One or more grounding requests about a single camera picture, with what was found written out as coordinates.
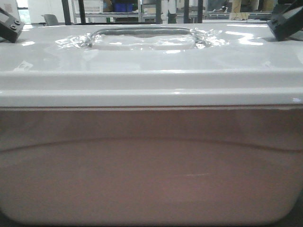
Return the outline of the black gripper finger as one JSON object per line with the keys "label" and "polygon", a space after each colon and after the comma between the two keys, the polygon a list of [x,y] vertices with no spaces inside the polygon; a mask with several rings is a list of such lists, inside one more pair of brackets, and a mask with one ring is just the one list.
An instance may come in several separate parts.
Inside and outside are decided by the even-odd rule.
{"label": "black gripper finger", "polygon": [[303,1],[277,0],[267,24],[277,41],[302,41]]}
{"label": "black gripper finger", "polygon": [[24,22],[0,8],[0,37],[15,43],[22,33]]}

